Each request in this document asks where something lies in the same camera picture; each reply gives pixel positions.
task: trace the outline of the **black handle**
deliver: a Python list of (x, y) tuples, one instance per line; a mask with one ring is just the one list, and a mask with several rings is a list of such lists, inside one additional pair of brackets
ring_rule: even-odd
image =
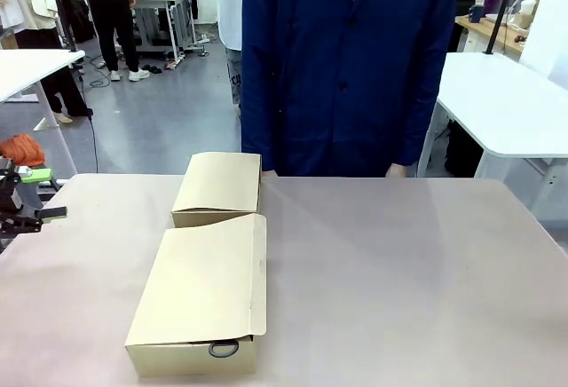
[[(227, 353), (218, 353), (215, 351), (217, 347), (232, 347)], [(215, 341), (209, 345), (209, 354), (217, 359), (226, 359), (233, 356), (237, 351), (239, 351), (239, 342), (237, 340), (223, 340)]]

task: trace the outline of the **box flap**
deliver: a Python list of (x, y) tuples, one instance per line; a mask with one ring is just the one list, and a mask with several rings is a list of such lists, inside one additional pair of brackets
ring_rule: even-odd
[(255, 212), (260, 155), (207, 152), (192, 156), (173, 211), (220, 209)]
[(164, 234), (126, 345), (266, 332), (266, 220), (249, 214)]

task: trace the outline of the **person in blue jacket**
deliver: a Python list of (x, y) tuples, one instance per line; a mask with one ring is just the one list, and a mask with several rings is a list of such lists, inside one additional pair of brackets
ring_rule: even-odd
[(241, 145), (264, 174), (405, 177), (455, 0), (243, 0)]

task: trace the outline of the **floor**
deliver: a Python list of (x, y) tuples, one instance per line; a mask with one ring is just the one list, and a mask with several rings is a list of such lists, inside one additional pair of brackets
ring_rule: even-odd
[[(207, 48), (208, 57), (188, 54), (175, 71), (164, 70), (139, 83), (130, 83), (124, 77), (119, 83), (93, 88), (91, 82), (106, 80), (93, 64), (84, 64), (84, 96), (95, 112), (99, 172), (181, 174), (192, 154), (240, 150), (240, 123), (231, 103), (225, 49), (216, 39), (215, 29), (207, 32), (213, 40)], [(97, 41), (81, 48), (88, 61), (100, 54)], [(159, 59), (141, 60), (141, 66), (146, 63), (163, 67)], [(37, 104), (0, 105), (0, 138), (32, 131), (42, 116)], [(77, 170), (95, 172), (93, 131), (88, 121), (75, 121), (62, 130)], [(55, 177), (69, 178), (71, 173), (61, 170), (61, 155), (53, 151), (50, 135), (30, 133), (43, 146)], [(428, 177), (448, 176), (444, 170), (446, 143), (445, 137), (435, 143)], [(529, 179), (519, 178), (518, 191), (516, 185), (508, 186), (523, 200)], [(566, 225), (553, 227), (550, 232), (559, 241), (568, 242)]]

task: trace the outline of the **small cardboard box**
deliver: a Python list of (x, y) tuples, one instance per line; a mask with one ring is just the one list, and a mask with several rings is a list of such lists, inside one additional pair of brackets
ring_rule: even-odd
[(257, 212), (260, 175), (258, 154), (195, 154), (171, 211), (174, 226), (211, 225)]
[(138, 376), (254, 372), (265, 332), (265, 218), (167, 230), (125, 344)]

